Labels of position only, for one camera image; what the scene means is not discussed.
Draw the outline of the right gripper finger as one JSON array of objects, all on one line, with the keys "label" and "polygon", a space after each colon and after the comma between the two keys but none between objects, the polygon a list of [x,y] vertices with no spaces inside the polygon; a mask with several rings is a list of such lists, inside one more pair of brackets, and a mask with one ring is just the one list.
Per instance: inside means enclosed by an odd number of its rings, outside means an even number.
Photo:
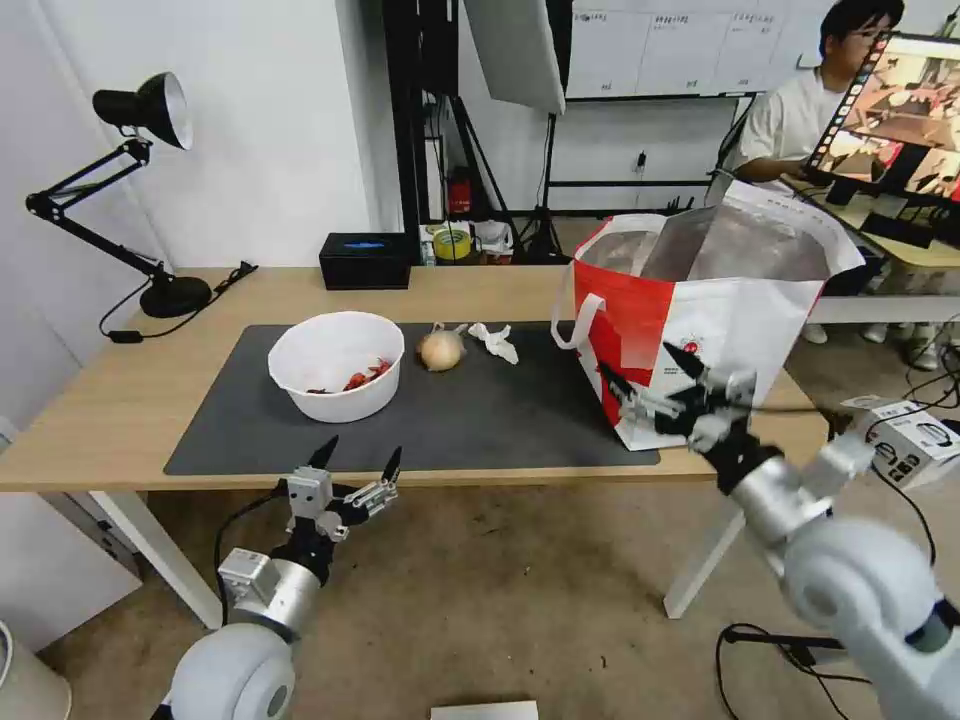
[{"label": "right gripper finger", "polygon": [[749,369],[711,368],[694,353],[663,341],[662,347],[677,367],[694,385],[678,391],[670,399],[684,399],[690,405],[712,408],[752,410],[757,386],[757,374]]},{"label": "right gripper finger", "polygon": [[665,423],[680,417],[678,402],[655,396],[644,388],[634,387],[603,361],[597,362],[597,370],[603,384],[619,406],[618,414],[621,419],[662,430]]}]

